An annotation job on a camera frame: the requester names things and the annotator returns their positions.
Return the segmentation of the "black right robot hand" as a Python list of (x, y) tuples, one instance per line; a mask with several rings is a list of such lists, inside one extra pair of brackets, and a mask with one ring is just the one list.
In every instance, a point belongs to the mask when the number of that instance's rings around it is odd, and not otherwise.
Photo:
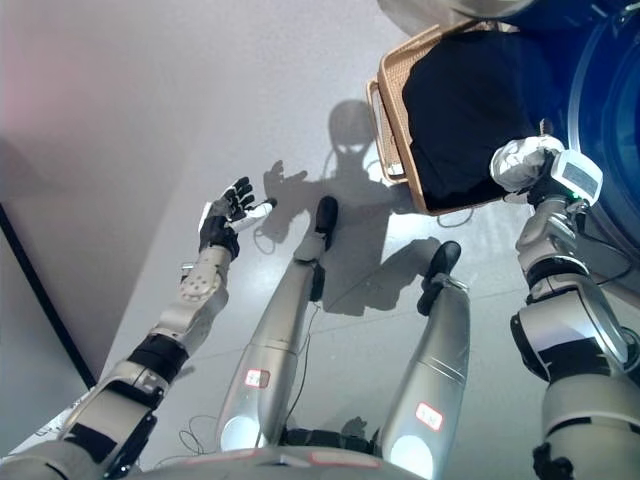
[(551, 197), (595, 205), (603, 186), (603, 172), (589, 157), (575, 150), (546, 153), (540, 175), (528, 191), (533, 206)]

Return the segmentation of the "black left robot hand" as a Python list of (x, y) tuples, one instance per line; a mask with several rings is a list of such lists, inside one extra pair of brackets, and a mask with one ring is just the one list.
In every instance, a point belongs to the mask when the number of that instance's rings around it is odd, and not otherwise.
[(238, 234), (268, 217), (277, 204), (275, 198), (256, 203), (250, 179), (237, 179), (220, 197), (205, 204), (198, 225), (198, 250), (223, 247), (235, 260), (240, 252)]

